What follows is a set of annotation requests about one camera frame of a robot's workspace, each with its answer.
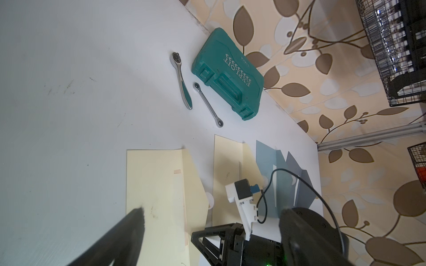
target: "wire mesh basket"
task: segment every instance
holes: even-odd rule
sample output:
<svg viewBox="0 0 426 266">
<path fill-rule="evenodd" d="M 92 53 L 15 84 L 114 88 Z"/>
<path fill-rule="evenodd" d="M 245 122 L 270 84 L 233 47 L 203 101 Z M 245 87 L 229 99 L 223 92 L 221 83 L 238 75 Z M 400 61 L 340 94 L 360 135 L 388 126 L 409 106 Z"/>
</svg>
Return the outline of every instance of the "wire mesh basket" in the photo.
<svg viewBox="0 0 426 266">
<path fill-rule="evenodd" d="M 422 184 L 423 193 L 426 194 L 426 142 L 408 147 L 408 153 Z"/>
<path fill-rule="evenodd" d="M 426 101 L 426 1 L 356 2 L 389 105 Z"/>
</svg>

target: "beige wall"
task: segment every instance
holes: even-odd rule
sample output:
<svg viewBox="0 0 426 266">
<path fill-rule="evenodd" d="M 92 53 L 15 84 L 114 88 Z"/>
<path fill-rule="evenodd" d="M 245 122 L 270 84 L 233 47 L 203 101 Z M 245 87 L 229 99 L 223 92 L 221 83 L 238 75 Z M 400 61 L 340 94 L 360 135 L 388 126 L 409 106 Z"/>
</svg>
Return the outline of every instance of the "beige wall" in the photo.
<svg viewBox="0 0 426 266">
<path fill-rule="evenodd" d="M 389 103 L 354 0 L 181 2 L 209 31 L 223 28 L 244 49 L 270 95 L 316 142 L 329 130 L 324 141 L 403 126 L 422 114 L 419 104 L 411 104 L 394 115 L 355 120 Z M 350 106 L 357 112 L 345 123 Z M 321 116 L 329 118 L 322 126 Z"/>
<path fill-rule="evenodd" d="M 348 227 L 341 229 L 367 243 L 350 238 L 351 262 L 369 265 L 373 257 L 380 256 L 396 265 L 414 265 L 420 259 L 426 260 L 426 196 L 422 194 L 407 151 L 407 147 L 424 141 L 425 135 L 400 138 L 364 147 L 363 152 L 351 156 L 343 150 L 340 158 L 339 152 L 319 153 L 322 195 L 339 224 L 356 228 L 364 226 L 364 221 L 369 224 L 361 229 L 364 232 Z M 403 215 L 388 239 L 372 237 L 387 234 L 396 224 L 399 213 Z M 324 217 L 332 223 L 326 209 Z M 418 241 L 423 243 L 400 245 Z"/>
</svg>

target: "blue connector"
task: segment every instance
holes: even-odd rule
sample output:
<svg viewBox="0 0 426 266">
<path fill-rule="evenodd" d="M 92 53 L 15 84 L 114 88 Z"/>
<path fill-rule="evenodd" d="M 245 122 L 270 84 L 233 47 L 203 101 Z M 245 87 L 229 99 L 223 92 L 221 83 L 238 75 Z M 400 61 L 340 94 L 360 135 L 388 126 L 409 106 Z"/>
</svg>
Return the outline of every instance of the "blue connector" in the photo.
<svg viewBox="0 0 426 266">
<path fill-rule="evenodd" d="M 254 185 L 254 186 L 250 186 L 250 191 L 251 191 L 251 194 L 258 193 L 258 192 L 260 192 L 260 188 L 259 188 L 259 186 L 256 184 L 256 185 Z"/>
</svg>

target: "white table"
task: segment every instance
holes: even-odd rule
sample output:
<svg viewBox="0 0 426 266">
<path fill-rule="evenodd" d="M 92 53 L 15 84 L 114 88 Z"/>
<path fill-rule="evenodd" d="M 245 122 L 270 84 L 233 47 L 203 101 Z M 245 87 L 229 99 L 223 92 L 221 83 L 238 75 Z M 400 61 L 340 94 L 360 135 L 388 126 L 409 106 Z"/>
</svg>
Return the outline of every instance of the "white table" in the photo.
<svg viewBox="0 0 426 266">
<path fill-rule="evenodd" d="M 316 144 L 266 92 L 258 115 L 242 121 L 190 72 L 208 35 L 178 0 L 3 1 L 0 264 L 66 265 L 117 223 L 127 149 L 188 148 L 211 192 L 214 135 L 253 152 L 259 140 L 290 151 L 320 190 Z M 312 209 L 322 214 L 319 200 Z"/>
</svg>

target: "plastic case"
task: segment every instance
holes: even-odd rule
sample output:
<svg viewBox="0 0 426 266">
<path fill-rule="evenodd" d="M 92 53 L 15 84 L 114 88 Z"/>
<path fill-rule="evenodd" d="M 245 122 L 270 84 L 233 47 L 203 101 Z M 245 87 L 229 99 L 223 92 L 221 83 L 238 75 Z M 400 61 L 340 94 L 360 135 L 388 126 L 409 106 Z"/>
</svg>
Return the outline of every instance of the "plastic case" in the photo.
<svg viewBox="0 0 426 266">
<path fill-rule="evenodd" d="M 215 29 L 209 36 L 191 71 L 224 98 L 243 120 L 257 114 L 263 76 L 222 28 Z"/>
</svg>

